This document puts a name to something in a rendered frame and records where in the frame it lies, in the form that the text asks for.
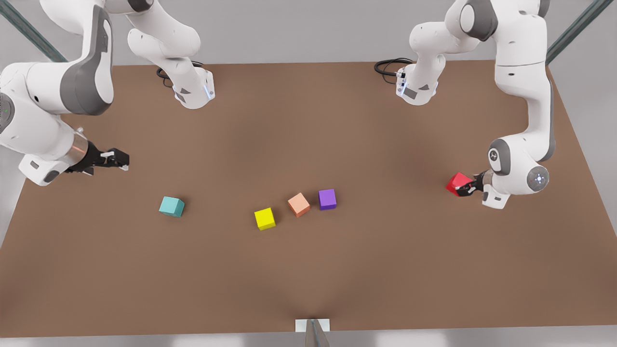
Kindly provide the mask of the red wooden cube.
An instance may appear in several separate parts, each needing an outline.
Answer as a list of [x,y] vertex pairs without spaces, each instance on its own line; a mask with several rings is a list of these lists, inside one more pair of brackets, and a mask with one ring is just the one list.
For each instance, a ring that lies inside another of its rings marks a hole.
[[467,188],[465,187],[469,186],[472,181],[473,180],[471,178],[463,175],[463,173],[457,172],[450,178],[445,188],[456,196],[468,196],[469,193],[459,193],[458,189],[463,187],[463,190],[467,191]]

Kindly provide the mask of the teal wooden cube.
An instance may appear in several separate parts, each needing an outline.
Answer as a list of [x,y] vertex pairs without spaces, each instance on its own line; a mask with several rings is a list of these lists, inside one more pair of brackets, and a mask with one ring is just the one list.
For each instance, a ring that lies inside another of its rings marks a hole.
[[185,207],[185,202],[181,199],[164,196],[161,200],[159,212],[163,215],[180,218]]

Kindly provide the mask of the yellow wooden cube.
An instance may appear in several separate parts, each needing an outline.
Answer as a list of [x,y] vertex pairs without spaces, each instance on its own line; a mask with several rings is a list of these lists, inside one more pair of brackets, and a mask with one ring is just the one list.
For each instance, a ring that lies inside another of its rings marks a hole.
[[275,218],[271,207],[256,211],[254,213],[256,225],[259,230],[266,230],[276,226]]

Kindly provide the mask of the orange wooden cube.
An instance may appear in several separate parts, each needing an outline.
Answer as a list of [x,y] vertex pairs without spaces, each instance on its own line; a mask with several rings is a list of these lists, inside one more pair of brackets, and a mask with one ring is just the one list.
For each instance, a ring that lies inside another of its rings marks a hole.
[[287,201],[291,211],[296,217],[300,217],[310,210],[310,204],[302,193],[298,193]]

